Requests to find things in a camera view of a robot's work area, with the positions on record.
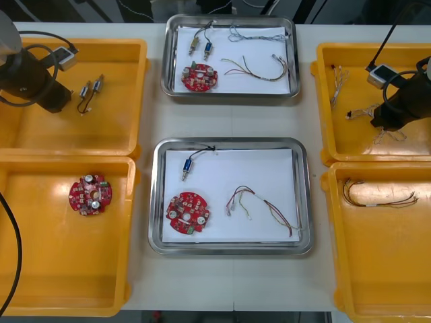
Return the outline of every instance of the blue component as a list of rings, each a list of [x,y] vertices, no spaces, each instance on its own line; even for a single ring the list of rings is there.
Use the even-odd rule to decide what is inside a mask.
[[[191,164],[193,163],[193,160],[191,158],[186,159],[186,162],[184,163],[183,172],[190,172]]]
[[[212,48],[213,44],[210,42],[207,42],[207,44],[205,45],[205,52],[210,52],[211,48]]]

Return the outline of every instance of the black cable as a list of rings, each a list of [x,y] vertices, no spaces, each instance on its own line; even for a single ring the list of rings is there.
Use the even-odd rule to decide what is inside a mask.
[[[206,148],[200,149],[198,151],[195,151],[194,153],[192,153],[189,156],[189,159],[191,159],[194,155],[196,155],[197,153],[201,153],[202,151],[216,151],[216,147],[215,146],[207,146]]]
[[[390,108],[392,111],[400,113],[400,112],[406,112],[408,114],[410,114],[410,116],[412,116],[415,119],[420,119],[420,117],[412,114],[409,110],[402,110],[402,109],[398,109],[396,107],[394,107],[392,105],[392,103],[390,103],[390,101],[388,100],[388,95],[387,95],[387,91],[388,91],[388,87],[390,86],[391,82],[396,79],[398,76],[401,75],[405,75],[405,74],[416,74],[418,71],[404,71],[404,72],[399,72],[397,74],[395,74],[394,76],[392,76],[390,79],[388,79],[386,81],[386,83],[383,85],[383,100],[385,101],[385,104],[388,108]]]
[[[427,3],[425,1],[412,1],[410,3],[408,3],[407,5],[405,5],[405,7],[403,8],[403,10],[401,10],[401,12],[398,14],[398,16],[395,18],[395,21],[391,27],[391,29],[389,30],[388,34],[386,35],[385,40],[383,40],[380,48],[378,49],[376,55],[374,56],[374,58],[370,61],[370,64],[368,64],[366,70],[367,71],[372,71],[375,67],[376,67],[376,60],[377,57],[380,55],[380,53],[383,50],[383,47],[385,47],[386,43],[389,40],[389,37],[391,37],[393,30],[395,29],[395,27],[397,27],[397,25],[399,24],[399,22],[401,21],[402,18],[404,18],[404,15],[414,6],[414,5],[424,5],[426,7],[431,7],[431,3]]]
[[[317,16],[320,14],[320,12],[322,11],[323,7],[326,5],[326,2],[328,2],[328,0],[324,0],[321,7],[319,8],[319,10],[316,12],[316,14],[314,15],[313,19],[311,20],[310,25],[313,25],[314,21],[316,20]]]
[[[23,34],[30,34],[30,35],[43,35],[43,36],[49,36],[49,37],[53,37],[53,38],[57,38],[59,40],[62,40],[63,42],[65,42],[66,44],[69,45],[69,50],[73,53],[76,54],[78,52],[78,50],[76,49],[75,45],[72,44],[69,40],[67,40],[64,37],[61,37],[59,35],[56,34],[51,34],[50,32],[39,32],[37,30],[22,30],[19,32],[21,35]]]
[[[7,216],[11,221],[13,229],[15,230],[16,244],[18,248],[18,261],[16,265],[15,279],[13,280],[11,291],[9,292],[9,295],[6,298],[5,303],[0,309],[0,317],[1,317],[5,312],[6,308],[8,307],[9,303],[11,302],[12,297],[15,294],[16,287],[18,286],[18,281],[20,280],[21,267],[22,267],[22,241],[21,241],[21,233],[20,233],[20,228],[18,227],[18,223],[15,217],[13,216],[12,210],[10,209],[9,205],[7,204],[5,198],[1,193],[0,193],[0,203],[3,205],[3,208],[5,209]]]
[[[48,92],[51,90],[51,88],[55,84],[55,79],[57,78],[57,74],[59,72],[59,62],[55,58],[53,50],[49,48],[48,46],[42,45],[42,44],[33,44],[30,46],[27,46],[25,49],[29,50],[32,48],[43,48],[49,52],[50,55],[52,55],[53,62],[54,62],[54,73],[49,82],[45,85],[45,87],[38,93],[37,96],[34,96],[31,101],[26,103],[13,103],[8,100],[6,100],[3,96],[0,96],[0,102],[3,102],[4,104],[7,104],[8,106],[14,106],[16,108],[23,108],[26,106],[31,106],[32,104],[37,103],[40,99],[42,99],[45,95],[48,94]]]

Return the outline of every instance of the white paper sheet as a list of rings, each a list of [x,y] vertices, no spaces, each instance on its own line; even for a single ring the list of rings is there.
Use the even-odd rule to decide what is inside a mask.
[[[245,193],[229,217],[226,203],[240,185],[247,185],[274,204],[294,227],[298,227],[291,149],[206,151],[193,157],[185,182],[185,160],[193,151],[167,151],[164,183],[163,242],[288,242],[299,241],[298,230],[289,237],[287,227],[271,215],[269,207]],[[202,232],[180,234],[170,226],[166,210],[170,199],[182,192],[195,192],[208,203],[210,216]]]
[[[245,56],[247,66],[256,75],[267,78],[279,77],[283,72],[280,63],[272,56],[283,57],[287,62],[286,44],[284,42],[269,40],[242,40],[230,42],[229,28],[210,28],[207,37],[213,44],[212,52],[205,62],[203,50],[207,43],[203,32],[199,33],[199,44],[192,56],[189,56],[190,43],[198,28],[179,28],[178,46],[175,67],[175,92],[189,92],[181,81],[181,73],[185,67],[190,67],[191,62],[207,64],[218,72],[218,84],[210,90],[215,93],[260,93],[260,94],[288,94],[290,93],[288,76],[279,81],[270,82],[251,77],[250,75],[232,74],[224,75],[230,69],[237,68],[232,63],[221,62],[221,59],[231,59],[244,66],[242,56]],[[243,36],[275,36],[284,34],[283,27],[279,28],[237,28]]]

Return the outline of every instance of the yellow plastic tray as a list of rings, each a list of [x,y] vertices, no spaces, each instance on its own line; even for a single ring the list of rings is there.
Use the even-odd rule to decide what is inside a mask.
[[[73,90],[72,101],[56,114],[35,104],[14,108],[0,104],[0,154],[5,155],[131,155],[138,157],[137,138],[147,67],[142,40],[71,39],[79,49],[78,63],[59,72],[58,81]],[[25,38],[24,46],[64,46],[56,39]],[[31,50],[38,58],[46,52]],[[92,111],[81,116],[76,107],[87,81],[105,75]],[[12,102],[23,102],[2,93]]]
[[[407,141],[397,142],[385,136],[380,145],[373,143],[380,133],[371,124],[371,117],[347,120],[350,110],[365,109],[383,102],[382,91],[367,82],[365,67],[376,54],[380,44],[321,44],[317,48],[317,62],[311,65],[315,76],[319,114],[323,138],[322,162],[371,161],[431,161],[431,119],[418,120],[403,127]],[[388,44],[377,64],[386,63],[398,71],[416,69],[416,63],[430,55],[431,44]],[[335,93],[334,72],[331,65],[341,65],[350,72],[343,85],[336,107],[329,103]],[[390,87],[389,95],[395,93]]]
[[[365,180],[361,203],[408,197],[410,207],[353,207],[343,182]],[[335,163],[322,175],[333,242],[335,305],[353,322],[429,322],[431,316],[431,163]]]
[[[105,212],[81,216],[69,190],[84,174],[112,186]],[[6,315],[113,316],[126,302],[135,163],[128,157],[0,156],[0,191],[20,227],[23,263]],[[15,275],[15,234],[0,210],[0,299]]]

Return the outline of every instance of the metal tray rim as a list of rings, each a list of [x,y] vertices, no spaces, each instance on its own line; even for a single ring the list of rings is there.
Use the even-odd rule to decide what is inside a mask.
[[[168,81],[165,78],[167,68],[169,66],[170,60],[169,60],[169,51],[172,51],[172,44],[169,42],[169,36],[170,33],[172,33],[172,23],[179,19],[179,18],[187,18],[187,17],[193,17],[196,19],[202,19],[202,20],[209,20],[210,17],[207,15],[185,15],[185,14],[178,14],[174,15],[166,23],[166,31],[165,31],[165,44],[164,44],[164,51],[163,51],[163,59],[162,59],[162,77],[160,79],[160,85],[165,94],[167,94],[170,97],[173,98],[265,98],[265,99],[287,99],[287,98],[294,98],[297,96],[301,90],[301,82],[300,82],[300,73],[299,73],[299,61],[298,61],[298,45],[297,45],[297,39],[296,39],[296,26],[295,23],[285,17],[259,17],[259,20],[268,20],[268,19],[278,19],[278,20],[286,20],[292,27],[292,47],[294,51],[294,68],[292,73],[295,73],[296,75],[296,90],[289,93],[289,94],[242,94],[242,93],[185,93],[185,92],[175,92],[171,90],[167,85],[166,82]],[[230,17],[230,15],[219,15],[215,17],[211,17],[212,19],[217,19],[220,17]],[[253,16],[244,16],[240,17],[241,19],[248,19],[248,20],[255,20],[256,17]]]
[[[307,226],[308,226],[308,239],[306,244],[301,248],[288,247],[288,244],[293,244],[291,242],[288,243],[268,243],[268,242],[259,242],[259,243],[202,243],[200,244],[202,249],[185,249],[186,245],[195,245],[193,243],[190,244],[180,244],[181,246],[176,246],[179,244],[169,243],[168,247],[159,246],[154,239],[153,230],[155,225],[155,216],[156,216],[156,200],[158,198],[158,190],[160,189],[158,184],[158,168],[159,168],[159,152],[161,148],[167,143],[174,142],[190,142],[190,143],[205,143],[205,142],[225,142],[225,143],[290,143],[292,145],[297,146],[300,151],[300,160],[298,158],[298,163],[302,164],[301,169],[303,170],[303,197],[305,199],[304,212],[306,213]],[[301,255],[306,254],[313,246],[314,246],[314,229],[312,223],[312,215],[311,215],[311,205],[310,205],[310,180],[308,175],[308,163],[306,158],[306,150],[303,144],[296,139],[293,138],[248,138],[248,137],[190,137],[190,138],[170,138],[163,139],[160,141],[156,148],[154,149],[154,159],[153,159],[153,168],[152,168],[152,181],[151,181],[151,197],[150,197],[150,218],[149,218],[149,226],[148,226],[148,242],[154,251],[159,254],[241,254],[241,255],[262,255],[262,254],[283,254],[283,255]],[[219,245],[224,249],[216,249],[214,246]]]

